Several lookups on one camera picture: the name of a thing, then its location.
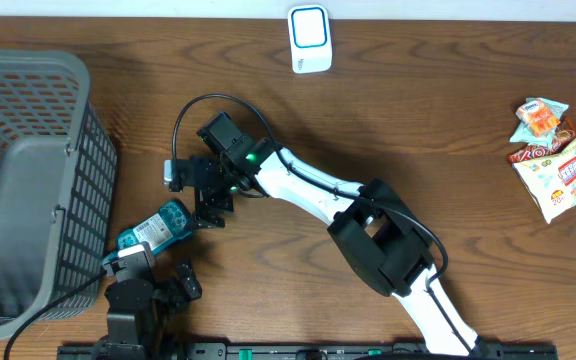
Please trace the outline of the small orange snack packet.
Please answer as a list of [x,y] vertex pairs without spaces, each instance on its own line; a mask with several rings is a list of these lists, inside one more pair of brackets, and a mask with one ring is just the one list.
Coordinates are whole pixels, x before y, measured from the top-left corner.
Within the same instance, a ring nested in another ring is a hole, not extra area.
[[523,104],[516,115],[536,137],[544,136],[560,124],[560,120],[541,99]]

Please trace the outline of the red Top chocolate bar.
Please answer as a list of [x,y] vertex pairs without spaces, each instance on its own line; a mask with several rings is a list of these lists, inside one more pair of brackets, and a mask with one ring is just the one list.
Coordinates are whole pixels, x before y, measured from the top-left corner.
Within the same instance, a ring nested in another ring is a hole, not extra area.
[[535,138],[525,126],[521,124],[511,137],[511,142],[525,142],[519,150],[509,154],[509,163],[541,158],[560,152],[576,137],[576,127],[569,118],[564,120],[548,135]]

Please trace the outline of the teal wet wipes pack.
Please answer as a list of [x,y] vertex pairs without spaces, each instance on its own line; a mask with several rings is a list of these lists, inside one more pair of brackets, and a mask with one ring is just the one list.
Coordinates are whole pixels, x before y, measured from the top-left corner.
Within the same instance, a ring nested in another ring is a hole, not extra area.
[[515,112],[519,125],[510,142],[551,147],[556,129],[568,108],[568,104],[554,100],[541,97],[527,98]]

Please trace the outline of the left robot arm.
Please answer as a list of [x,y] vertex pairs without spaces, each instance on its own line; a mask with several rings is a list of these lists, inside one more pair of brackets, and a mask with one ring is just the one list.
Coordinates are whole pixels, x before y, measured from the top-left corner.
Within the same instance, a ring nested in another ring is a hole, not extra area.
[[185,359],[185,346],[166,332],[168,322],[202,297],[202,287],[192,264],[183,262],[165,282],[152,271],[111,284],[108,334],[98,341],[97,359]]

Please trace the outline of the yellow snack bag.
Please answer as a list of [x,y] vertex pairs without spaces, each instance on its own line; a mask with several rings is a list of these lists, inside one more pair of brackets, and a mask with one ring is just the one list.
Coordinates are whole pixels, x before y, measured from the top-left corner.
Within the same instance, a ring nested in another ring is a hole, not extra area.
[[576,138],[561,152],[512,164],[547,224],[576,206]]

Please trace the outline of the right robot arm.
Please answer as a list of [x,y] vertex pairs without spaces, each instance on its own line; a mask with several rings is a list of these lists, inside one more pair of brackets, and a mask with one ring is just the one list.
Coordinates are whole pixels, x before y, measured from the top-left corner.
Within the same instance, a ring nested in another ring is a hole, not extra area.
[[195,191],[194,221],[221,228],[232,195],[259,194],[289,202],[321,220],[353,272],[382,296],[394,297],[421,331],[433,354],[473,356],[477,333],[460,317],[439,281],[445,263],[430,248],[442,246],[385,182],[344,181],[298,159],[273,136],[259,141],[226,113],[198,131],[211,157],[172,157],[164,181],[177,192]]

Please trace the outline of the blue mouthwash bottle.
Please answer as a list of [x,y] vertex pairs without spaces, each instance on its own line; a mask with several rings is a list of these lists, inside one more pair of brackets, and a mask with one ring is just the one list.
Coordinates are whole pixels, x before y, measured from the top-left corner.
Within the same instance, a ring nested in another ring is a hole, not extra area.
[[102,264],[117,259],[120,250],[142,242],[146,242],[157,256],[191,234],[191,214],[187,207],[177,200],[168,201],[154,215],[120,233],[116,238],[116,250],[105,256]]

